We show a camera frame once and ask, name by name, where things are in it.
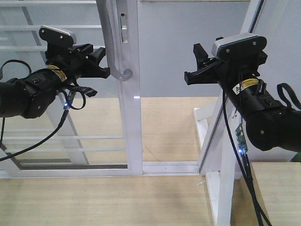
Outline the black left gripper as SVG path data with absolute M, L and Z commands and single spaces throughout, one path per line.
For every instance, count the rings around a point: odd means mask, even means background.
M 105 48 L 94 50 L 92 44 L 47 44 L 45 85 L 70 85 L 78 78 L 103 78 L 110 76 L 110 68 L 99 67 L 106 56 Z

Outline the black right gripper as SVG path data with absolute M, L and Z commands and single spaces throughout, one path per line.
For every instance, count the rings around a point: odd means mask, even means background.
M 219 84 L 226 91 L 243 91 L 262 83 L 258 68 L 266 63 L 268 57 L 263 51 L 241 59 L 223 61 L 209 58 L 201 44 L 197 43 L 193 46 L 193 53 L 198 71 L 184 73 L 187 85 Z

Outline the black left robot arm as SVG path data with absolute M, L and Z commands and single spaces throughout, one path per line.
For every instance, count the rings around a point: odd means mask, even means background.
M 45 68 L 30 71 L 25 78 L 12 78 L 0 84 L 1 117 L 40 117 L 56 95 L 66 90 L 79 92 L 85 97 L 95 96 L 96 90 L 79 86 L 76 80 L 108 78 L 110 69 L 99 66 L 105 55 L 105 48 L 94 50 L 91 44 L 72 47 L 48 44 Z

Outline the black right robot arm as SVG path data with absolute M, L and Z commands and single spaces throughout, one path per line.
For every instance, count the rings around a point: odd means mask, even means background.
M 301 103 L 291 87 L 278 84 L 276 100 L 259 79 L 258 67 L 266 62 L 265 45 L 231 44 L 225 56 L 209 58 L 201 44 L 194 44 L 197 71 L 185 72 L 188 85 L 217 83 L 246 123 L 253 146 L 268 151 L 281 147 L 301 151 Z

